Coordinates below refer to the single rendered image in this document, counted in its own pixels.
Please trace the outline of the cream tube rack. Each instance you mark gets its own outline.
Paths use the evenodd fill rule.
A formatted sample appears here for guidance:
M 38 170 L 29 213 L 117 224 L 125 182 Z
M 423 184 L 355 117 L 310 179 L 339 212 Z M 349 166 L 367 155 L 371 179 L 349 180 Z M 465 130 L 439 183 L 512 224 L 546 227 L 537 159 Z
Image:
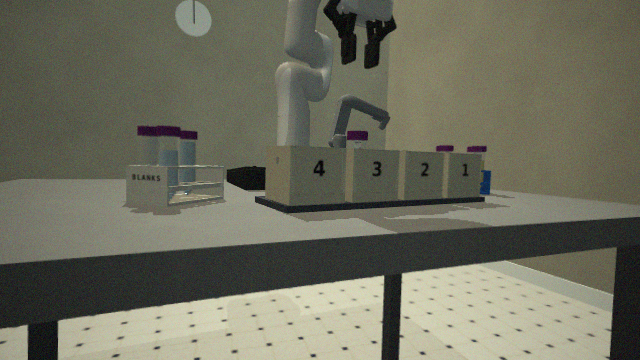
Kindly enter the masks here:
M 180 186 L 169 186 L 169 169 L 196 169 L 196 182 L 179 182 Z M 176 194 L 169 201 L 169 192 L 184 190 L 192 192 L 190 195 Z M 224 199 L 224 166 L 126 167 L 126 203 L 172 207 L 220 199 Z

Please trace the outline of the beige bucket adapter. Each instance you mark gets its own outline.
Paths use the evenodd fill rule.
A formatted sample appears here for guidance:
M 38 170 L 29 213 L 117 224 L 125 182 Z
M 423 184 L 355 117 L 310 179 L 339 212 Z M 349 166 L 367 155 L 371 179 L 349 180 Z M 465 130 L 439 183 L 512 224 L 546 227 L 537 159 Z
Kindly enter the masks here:
M 398 199 L 440 199 L 444 152 L 400 151 Z
M 442 198 L 480 197 L 482 154 L 444 153 Z
M 335 147 L 266 146 L 265 198 L 289 206 L 345 203 L 346 152 Z
M 399 150 L 347 149 L 345 201 L 397 201 L 399 158 Z

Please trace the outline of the blue tube rack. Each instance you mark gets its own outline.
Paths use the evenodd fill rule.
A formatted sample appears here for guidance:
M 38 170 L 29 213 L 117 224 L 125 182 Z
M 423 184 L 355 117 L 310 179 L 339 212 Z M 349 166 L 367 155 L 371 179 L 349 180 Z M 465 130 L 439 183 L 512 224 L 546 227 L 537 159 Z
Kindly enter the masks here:
M 484 180 L 483 182 L 480 182 L 480 185 L 482 185 L 480 194 L 490 195 L 491 171 L 481 170 L 481 172 L 484 172 Z

